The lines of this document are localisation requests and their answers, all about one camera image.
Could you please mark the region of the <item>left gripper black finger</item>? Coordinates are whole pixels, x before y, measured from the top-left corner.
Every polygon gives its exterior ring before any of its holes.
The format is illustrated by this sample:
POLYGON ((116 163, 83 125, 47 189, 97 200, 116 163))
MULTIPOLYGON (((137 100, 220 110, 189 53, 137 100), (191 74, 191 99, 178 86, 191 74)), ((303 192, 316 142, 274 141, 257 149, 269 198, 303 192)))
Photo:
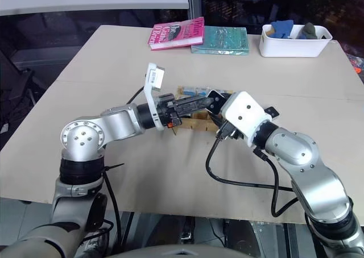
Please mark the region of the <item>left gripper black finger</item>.
POLYGON ((194 95, 176 100, 176 104, 180 106, 181 105, 209 106, 213 102, 214 102, 213 98, 202 95, 194 95))
POLYGON ((196 103, 189 103, 178 105, 177 107, 177 114, 178 115, 189 115, 191 113, 195 113, 197 111, 203 110, 207 108, 209 104, 196 104, 196 103))

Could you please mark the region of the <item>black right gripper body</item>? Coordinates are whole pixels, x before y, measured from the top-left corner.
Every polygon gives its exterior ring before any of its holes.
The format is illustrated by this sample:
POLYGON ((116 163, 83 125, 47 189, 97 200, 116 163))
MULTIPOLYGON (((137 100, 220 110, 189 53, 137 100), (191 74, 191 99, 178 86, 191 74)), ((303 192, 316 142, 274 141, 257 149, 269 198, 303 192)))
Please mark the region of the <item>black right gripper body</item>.
MULTIPOLYGON (((211 115, 218 115, 221 111, 221 108, 230 96, 230 93, 219 93, 216 90, 211 90, 208 94, 208 98, 211 98, 213 101, 208 106, 208 112, 211 115)), ((272 119, 275 119, 279 116, 279 112, 273 106, 265 108, 264 112, 271 115, 272 119)))

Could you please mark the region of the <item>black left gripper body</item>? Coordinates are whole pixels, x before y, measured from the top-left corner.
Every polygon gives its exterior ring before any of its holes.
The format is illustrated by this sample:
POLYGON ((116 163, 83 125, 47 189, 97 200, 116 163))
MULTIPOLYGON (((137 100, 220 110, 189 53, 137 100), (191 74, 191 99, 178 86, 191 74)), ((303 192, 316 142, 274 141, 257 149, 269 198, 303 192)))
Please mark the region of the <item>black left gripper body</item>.
POLYGON ((158 96, 156 109, 162 126, 172 128, 182 124, 182 120, 175 109, 175 96, 172 93, 158 96))

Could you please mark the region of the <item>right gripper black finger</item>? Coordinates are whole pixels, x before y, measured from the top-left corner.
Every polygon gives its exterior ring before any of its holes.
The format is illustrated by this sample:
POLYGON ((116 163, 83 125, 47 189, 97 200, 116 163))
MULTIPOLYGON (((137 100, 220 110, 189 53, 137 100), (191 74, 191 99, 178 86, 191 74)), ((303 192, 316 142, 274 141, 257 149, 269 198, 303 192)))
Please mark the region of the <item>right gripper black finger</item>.
POLYGON ((225 124, 225 119, 221 114, 212 114, 212 121, 220 129, 225 124))

